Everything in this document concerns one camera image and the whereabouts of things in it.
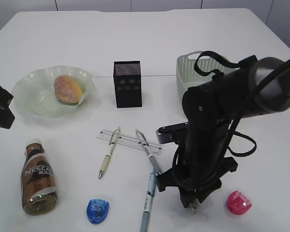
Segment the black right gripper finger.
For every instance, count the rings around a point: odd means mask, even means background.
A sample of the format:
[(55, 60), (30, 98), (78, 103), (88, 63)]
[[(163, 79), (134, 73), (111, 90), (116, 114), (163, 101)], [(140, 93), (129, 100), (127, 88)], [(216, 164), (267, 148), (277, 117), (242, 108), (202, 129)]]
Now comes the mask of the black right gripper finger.
[(180, 189), (180, 200), (184, 208), (188, 208), (191, 202), (191, 192), (185, 189)]
[(197, 190), (195, 196), (199, 203), (203, 203), (205, 200), (205, 193), (203, 191)]

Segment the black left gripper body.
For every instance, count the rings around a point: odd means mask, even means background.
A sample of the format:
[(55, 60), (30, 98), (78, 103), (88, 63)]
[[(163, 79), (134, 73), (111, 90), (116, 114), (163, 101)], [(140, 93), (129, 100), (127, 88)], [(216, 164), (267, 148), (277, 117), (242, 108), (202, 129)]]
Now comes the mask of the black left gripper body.
[(15, 116), (9, 108), (13, 95), (0, 86), (0, 128), (10, 129)]

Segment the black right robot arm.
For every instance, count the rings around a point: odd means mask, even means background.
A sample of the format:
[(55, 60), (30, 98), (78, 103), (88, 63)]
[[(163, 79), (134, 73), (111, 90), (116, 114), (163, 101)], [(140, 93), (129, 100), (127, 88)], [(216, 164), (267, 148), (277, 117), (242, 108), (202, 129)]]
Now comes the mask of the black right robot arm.
[(290, 59), (282, 61), (250, 56), (231, 63), (212, 51), (202, 52), (232, 72), (218, 69), (194, 70), (211, 81), (189, 87), (182, 97), (182, 108), (188, 121), (157, 129), (160, 144), (175, 143), (177, 150), (172, 166), (157, 177), (159, 191), (176, 187), (185, 208), (202, 203), (222, 185), (221, 177), (235, 172), (236, 157), (247, 157), (251, 151), (225, 153), (233, 136), (239, 136), (237, 125), (242, 118), (284, 112), (290, 108)]

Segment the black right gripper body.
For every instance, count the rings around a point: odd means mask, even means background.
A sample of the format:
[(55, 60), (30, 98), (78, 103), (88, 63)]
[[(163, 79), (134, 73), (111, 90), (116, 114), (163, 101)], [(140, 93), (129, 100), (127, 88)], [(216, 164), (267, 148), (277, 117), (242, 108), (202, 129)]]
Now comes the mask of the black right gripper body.
[(157, 176), (157, 186), (160, 192), (167, 187), (190, 191), (192, 201), (197, 190), (203, 191), (207, 198), (221, 188), (221, 177), (235, 172), (238, 164), (234, 158), (221, 154), (230, 121), (205, 131), (187, 123), (186, 141), (177, 145), (171, 168)]

